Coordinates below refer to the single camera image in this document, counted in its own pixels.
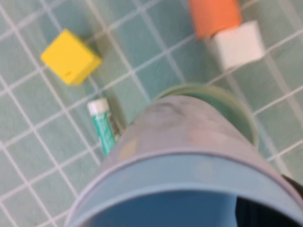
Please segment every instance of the white block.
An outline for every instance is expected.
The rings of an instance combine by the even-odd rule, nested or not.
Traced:
[[[223,70],[257,61],[265,55],[257,21],[221,31],[211,43]]]

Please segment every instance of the orange block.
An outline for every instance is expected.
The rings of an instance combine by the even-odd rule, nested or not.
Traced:
[[[242,22],[237,0],[189,0],[189,7],[197,38],[210,38]]]

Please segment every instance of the yellow block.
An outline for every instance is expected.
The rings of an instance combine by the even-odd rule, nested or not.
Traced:
[[[77,36],[65,29],[41,55],[66,84],[77,85],[102,62]]]

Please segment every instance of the tile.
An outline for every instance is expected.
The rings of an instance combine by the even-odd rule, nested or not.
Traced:
[[[107,35],[92,42],[90,47],[102,58],[101,65],[91,74],[100,88],[127,73],[126,66]]]
[[[188,11],[180,1],[163,0],[147,13],[167,47],[171,47],[194,33]]]
[[[46,215],[28,189],[12,195],[4,201],[4,205],[19,226],[33,227],[47,221]]]
[[[152,0],[139,0],[142,4],[146,4],[148,2],[151,2]]]
[[[233,77],[244,93],[252,111],[258,110],[283,95],[264,61],[241,67],[233,73]]]
[[[298,17],[303,20],[303,1],[301,0],[290,0]]]
[[[229,91],[230,93],[233,94],[233,90],[232,87],[229,85],[228,81],[226,78],[222,78],[220,80],[217,80],[216,82],[214,82],[212,85],[220,87],[226,91]]]
[[[33,184],[33,188],[52,216],[71,208],[75,198],[59,172]]]
[[[263,158],[269,158],[273,156],[263,138],[259,136],[259,148],[258,151],[263,156]]]
[[[97,156],[97,158],[99,159],[100,162],[104,161],[105,156],[103,154],[102,147],[95,148],[94,153],[95,153],[95,155]]]
[[[7,150],[28,180],[54,167],[48,154],[33,133],[18,140]]]
[[[102,25],[83,0],[66,1],[53,9],[53,14],[62,28],[69,29],[82,39],[102,31]]]
[[[274,49],[271,56],[292,90],[303,85],[303,44],[299,37]]]
[[[0,35],[9,30],[9,25],[5,21],[3,15],[0,15]]]
[[[92,0],[107,25],[125,17],[136,10],[131,0]]]
[[[65,115],[46,124],[38,132],[59,163],[85,150],[81,138]]]
[[[249,3],[249,2],[251,2],[251,0],[239,0],[240,6],[243,6],[244,4]]]
[[[137,76],[151,98],[181,82],[165,56],[138,71]]]
[[[105,91],[113,115],[123,126],[128,125],[147,105],[143,94],[131,78],[126,78]]]
[[[206,83],[221,74],[216,59],[203,42],[191,40],[172,53],[187,82]]]
[[[35,68],[15,35],[0,42],[0,74],[10,85]]]
[[[282,160],[287,169],[293,174],[294,179],[303,184],[303,145],[301,144],[282,155]]]
[[[259,113],[257,118],[278,151],[282,151],[302,139],[301,123],[286,100]]]
[[[94,146],[99,142],[99,137],[93,119],[89,115],[89,111],[86,107],[87,103],[88,102],[85,102],[77,106],[76,108],[70,110],[70,114],[78,125],[78,127],[80,128],[85,139],[88,141],[89,145]]]
[[[135,16],[113,30],[113,35],[133,67],[161,52],[141,16]]]
[[[63,218],[60,218],[59,220],[57,220],[56,221],[57,226],[58,227],[64,227],[65,220],[66,220],[66,217],[63,217]]]
[[[95,92],[94,87],[88,79],[83,81],[83,83],[80,85],[67,86],[55,73],[49,69],[45,70],[45,75],[65,106],[70,106]]]
[[[244,21],[257,20],[266,47],[294,33],[294,29],[276,0],[260,0],[243,10]]]
[[[297,102],[299,103],[301,109],[303,110],[303,90],[297,92],[294,97],[296,98]]]
[[[59,34],[59,31],[48,15],[43,14],[38,17],[32,23],[22,28],[20,33],[37,62],[40,65],[44,65],[40,60],[40,55]]]
[[[40,75],[16,87],[13,93],[33,124],[42,122],[61,111]]]
[[[0,195],[3,195],[23,182],[4,152],[0,152]]]
[[[13,224],[9,221],[9,219],[6,217],[5,213],[1,209],[0,209],[0,226],[13,227]]]
[[[8,95],[0,97],[0,138],[6,142],[29,128],[22,114]]]
[[[278,166],[278,163],[276,162],[275,159],[272,160],[272,161],[270,161],[269,163],[271,164],[271,166],[272,166],[275,170],[278,171],[278,173],[283,174],[282,171],[281,171],[281,169],[280,169],[279,166]]]
[[[67,178],[77,190],[82,190],[92,181],[99,172],[99,166],[90,153],[70,163],[63,168]]]
[[[9,17],[18,23],[42,8],[39,0],[0,0]]]

